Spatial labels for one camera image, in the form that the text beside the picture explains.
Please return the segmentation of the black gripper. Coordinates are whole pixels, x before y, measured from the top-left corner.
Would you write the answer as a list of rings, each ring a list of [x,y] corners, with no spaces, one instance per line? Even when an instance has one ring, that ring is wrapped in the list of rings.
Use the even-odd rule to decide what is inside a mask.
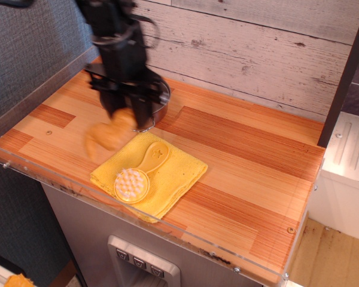
[[[100,63],[86,66],[92,78],[91,84],[100,92],[100,103],[112,118],[115,111],[125,108],[124,96],[116,90],[127,94],[137,94],[158,86],[162,77],[146,66],[147,54],[143,41],[120,38],[94,38],[94,45],[101,56]],[[137,122],[137,130],[149,130],[156,125],[152,102],[146,97],[131,98],[132,110]]]

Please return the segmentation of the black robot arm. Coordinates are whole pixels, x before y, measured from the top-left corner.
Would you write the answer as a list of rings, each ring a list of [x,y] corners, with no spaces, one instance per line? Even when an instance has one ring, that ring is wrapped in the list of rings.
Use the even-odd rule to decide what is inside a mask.
[[[100,102],[109,116],[130,108],[136,129],[144,132],[155,126],[156,113],[170,99],[169,86],[147,67],[148,46],[141,22],[153,24],[148,17],[132,13],[133,1],[77,1],[92,30],[92,43],[101,63],[88,64],[92,89],[100,93]]]

